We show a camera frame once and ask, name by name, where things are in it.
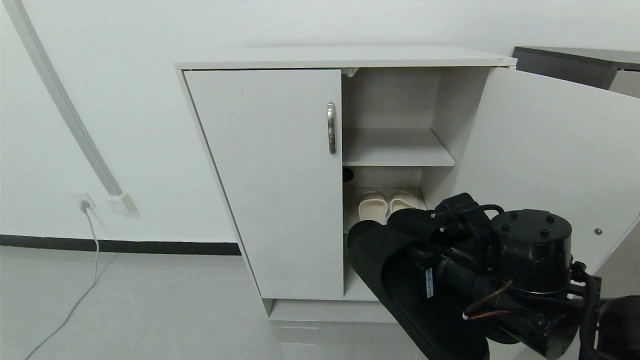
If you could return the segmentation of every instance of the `power outlet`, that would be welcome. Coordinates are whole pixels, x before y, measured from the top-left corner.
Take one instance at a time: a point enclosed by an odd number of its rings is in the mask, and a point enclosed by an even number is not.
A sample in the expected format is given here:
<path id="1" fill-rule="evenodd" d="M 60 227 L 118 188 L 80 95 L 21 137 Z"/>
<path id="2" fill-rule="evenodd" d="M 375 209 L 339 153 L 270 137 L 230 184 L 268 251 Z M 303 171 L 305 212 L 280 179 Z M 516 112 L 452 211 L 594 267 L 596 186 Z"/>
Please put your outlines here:
<path id="1" fill-rule="evenodd" d="M 93 200 L 91 200 L 91 197 L 88 193 L 70 192 L 69 195 L 71 195 L 71 198 L 74 200 L 76 206 L 80 206 L 80 203 L 82 201 L 86 201 L 90 205 L 89 208 L 95 210 L 95 203 L 93 202 Z"/>
<path id="2" fill-rule="evenodd" d="M 104 201 L 109 206 L 109 209 L 116 214 L 130 215 L 138 210 L 128 193 L 123 193 L 119 196 L 107 196 Z"/>

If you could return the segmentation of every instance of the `white cabinet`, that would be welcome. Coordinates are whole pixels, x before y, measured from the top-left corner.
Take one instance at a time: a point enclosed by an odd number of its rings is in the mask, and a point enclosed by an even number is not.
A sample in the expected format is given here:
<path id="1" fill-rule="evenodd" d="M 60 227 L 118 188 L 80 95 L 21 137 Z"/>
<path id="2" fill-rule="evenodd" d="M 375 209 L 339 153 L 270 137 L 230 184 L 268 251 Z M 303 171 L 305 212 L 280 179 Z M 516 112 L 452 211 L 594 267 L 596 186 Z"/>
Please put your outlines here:
<path id="1" fill-rule="evenodd" d="M 186 79 L 260 294 L 342 297 L 342 128 L 336 114 L 330 154 L 327 111 L 340 109 L 340 70 Z"/>
<path id="2" fill-rule="evenodd" d="M 388 318 L 360 305 L 376 299 L 343 260 L 370 189 L 409 190 L 429 208 L 468 192 L 547 209 L 572 223 L 576 259 L 603 261 L 640 211 L 640 99 L 514 64 L 423 46 L 260 48 L 177 65 L 272 317 L 308 304 L 334 320 Z"/>

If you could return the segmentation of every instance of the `floor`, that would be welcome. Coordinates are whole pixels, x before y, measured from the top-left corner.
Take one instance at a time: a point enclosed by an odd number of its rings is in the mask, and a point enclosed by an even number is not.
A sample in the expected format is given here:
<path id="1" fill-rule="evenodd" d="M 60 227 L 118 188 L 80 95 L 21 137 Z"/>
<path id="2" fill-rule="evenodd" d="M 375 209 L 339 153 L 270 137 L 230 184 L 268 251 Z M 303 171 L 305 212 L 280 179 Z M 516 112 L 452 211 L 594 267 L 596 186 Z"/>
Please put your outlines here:
<path id="1" fill-rule="evenodd" d="M 239 256 L 100 255 L 31 360 L 425 357 L 398 325 L 269 323 Z M 93 279 L 90 252 L 0 247 L 0 359 L 24 360 Z"/>

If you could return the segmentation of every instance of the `white slipper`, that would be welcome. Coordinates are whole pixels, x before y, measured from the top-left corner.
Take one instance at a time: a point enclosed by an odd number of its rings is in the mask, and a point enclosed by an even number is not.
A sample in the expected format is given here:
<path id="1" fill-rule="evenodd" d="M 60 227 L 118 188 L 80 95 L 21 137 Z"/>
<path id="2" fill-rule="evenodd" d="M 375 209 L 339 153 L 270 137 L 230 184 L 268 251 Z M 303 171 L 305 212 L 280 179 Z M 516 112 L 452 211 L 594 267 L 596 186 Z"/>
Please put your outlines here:
<path id="1" fill-rule="evenodd" d="M 402 209 L 424 209 L 421 201 L 418 200 L 414 194 L 409 192 L 399 192 L 395 194 L 391 201 L 389 202 L 391 205 L 391 211 L 389 211 L 389 215 L 395 213 L 398 210 Z"/>
<path id="2" fill-rule="evenodd" d="M 387 201 L 377 192 L 365 192 L 358 198 L 358 215 L 360 221 L 373 220 L 385 225 L 387 223 Z"/>

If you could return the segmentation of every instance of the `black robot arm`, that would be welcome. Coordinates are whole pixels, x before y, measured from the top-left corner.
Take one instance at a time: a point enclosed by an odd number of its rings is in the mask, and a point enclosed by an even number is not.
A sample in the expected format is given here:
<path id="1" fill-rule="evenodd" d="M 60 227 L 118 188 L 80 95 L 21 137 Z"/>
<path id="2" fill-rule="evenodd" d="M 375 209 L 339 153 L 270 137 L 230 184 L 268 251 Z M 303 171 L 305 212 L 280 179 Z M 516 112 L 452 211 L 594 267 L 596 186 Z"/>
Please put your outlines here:
<path id="1" fill-rule="evenodd" d="M 488 359 L 487 339 L 555 360 L 577 332 L 580 360 L 639 358 L 639 297 L 603 307 L 600 279 L 573 261 L 571 232 L 548 211 L 505 212 L 462 193 L 435 210 L 397 211 L 387 225 L 359 222 L 345 249 L 430 360 Z"/>

